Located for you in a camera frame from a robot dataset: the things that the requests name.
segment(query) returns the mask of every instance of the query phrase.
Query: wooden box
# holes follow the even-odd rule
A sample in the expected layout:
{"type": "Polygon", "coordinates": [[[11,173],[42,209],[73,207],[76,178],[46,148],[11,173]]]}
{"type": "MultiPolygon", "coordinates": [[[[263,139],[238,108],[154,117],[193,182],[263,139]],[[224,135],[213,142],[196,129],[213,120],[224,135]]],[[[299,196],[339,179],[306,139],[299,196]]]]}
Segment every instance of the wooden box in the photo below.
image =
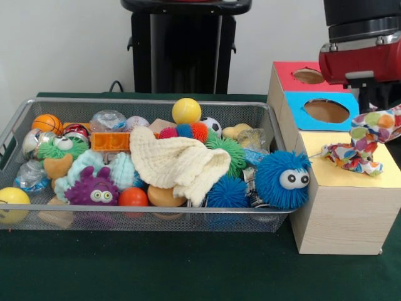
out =
{"type": "Polygon", "coordinates": [[[296,244],[302,254],[377,255],[401,208],[401,171],[384,145],[374,153],[384,165],[377,177],[316,156],[324,145],[349,143],[358,115],[353,95],[319,81],[318,71],[317,63],[274,63],[269,87],[287,150],[305,152],[312,162],[309,201],[291,215],[296,244]],[[295,77],[305,67],[314,70],[314,83],[295,77]],[[306,105],[313,102],[319,105],[306,105]]]}

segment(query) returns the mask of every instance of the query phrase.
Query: metal basket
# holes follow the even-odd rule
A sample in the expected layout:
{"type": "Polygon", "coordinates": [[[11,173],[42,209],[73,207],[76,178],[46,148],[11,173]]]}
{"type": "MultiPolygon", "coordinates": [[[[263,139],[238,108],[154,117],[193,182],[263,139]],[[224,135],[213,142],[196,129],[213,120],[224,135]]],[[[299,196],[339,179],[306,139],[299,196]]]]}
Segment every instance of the metal basket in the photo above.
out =
{"type": "MultiPolygon", "coordinates": [[[[213,116],[222,127],[247,123],[264,128],[267,145],[284,149],[274,112],[265,103],[199,102],[203,116],[213,116]]],[[[125,116],[139,115],[149,122],[156,118],[171,120],[174,101],[115,100],[77,98],[37,98],[24,102],[0,136],[0,189],[13,185],[21,164],[25,162],[21,145],[33,120],[41,114],[53,114],[64,122],[87,122],[100,110],[118,110],[125,116]]],[[[51,188],[31,197],[30,205],[0,204],[0,229],[61,230],[44,222],[38,214],[69,214],[69,230],[115,231],[238,231],[275,232],[292,211],[273,208],[165,208],[126,206],[51,206],[51,188]],[[28,216],[17,224],[1,223],[2,211],[26,210],[28,216]]]]}

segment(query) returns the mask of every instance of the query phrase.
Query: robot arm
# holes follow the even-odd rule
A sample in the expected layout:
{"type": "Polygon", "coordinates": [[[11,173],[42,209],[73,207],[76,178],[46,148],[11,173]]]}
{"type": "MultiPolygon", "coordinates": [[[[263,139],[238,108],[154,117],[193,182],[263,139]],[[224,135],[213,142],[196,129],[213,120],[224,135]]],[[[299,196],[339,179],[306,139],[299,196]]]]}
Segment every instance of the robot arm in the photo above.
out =
{"type": "Polygon", "coordinates": [[[398,0],[324,0],[329,43],[319,62],[329,84],[359,88],[361,113],[369,103],[388,109],[401,82],[401,4],[398,0]]]}

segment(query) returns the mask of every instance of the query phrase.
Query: black stand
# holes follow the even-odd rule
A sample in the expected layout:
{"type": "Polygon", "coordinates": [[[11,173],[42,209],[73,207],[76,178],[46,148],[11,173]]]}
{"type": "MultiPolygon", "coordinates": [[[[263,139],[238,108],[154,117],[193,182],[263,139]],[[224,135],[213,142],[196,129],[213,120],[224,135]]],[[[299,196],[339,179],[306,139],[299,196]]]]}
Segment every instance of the black stand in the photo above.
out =
{"type": "Polygon", "coordinates": [[[143,93],[227,93],[235,14],[251,0],[178,3],[121,0],[133,12],[135,91],[143,93]]]}

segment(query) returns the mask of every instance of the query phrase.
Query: colorful patterned fabric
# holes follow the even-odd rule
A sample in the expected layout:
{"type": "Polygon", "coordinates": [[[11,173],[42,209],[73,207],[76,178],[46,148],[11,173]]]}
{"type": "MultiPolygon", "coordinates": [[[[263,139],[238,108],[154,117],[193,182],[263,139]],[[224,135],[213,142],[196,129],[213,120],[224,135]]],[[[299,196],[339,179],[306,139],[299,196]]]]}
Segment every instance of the colorful patterned fabric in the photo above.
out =
{"type": "Polygon", "coordinates": [[[390,110],[361,114],[352,120],[352,144],[363,158],[372,156],[377,143],[401,136],[401,105],[390,110]]]}
{"type": "Polygon", "coordinates": [[[372,161],[378,143],[401,136],[401,105],[390,110],[369,112],[355,117],[350,131],[350,144],[323,146],[321,157],[343,169],[377,176],[383,164],[372,161]]]}
{"type": "Polygon", "coordinates": [[[383,172],[383,164],[362,158],[357,149],[351,144],[325,145],[321,156],[347,171],[358,172],[360,174],[365,172],[372,177],[383,172]]]}

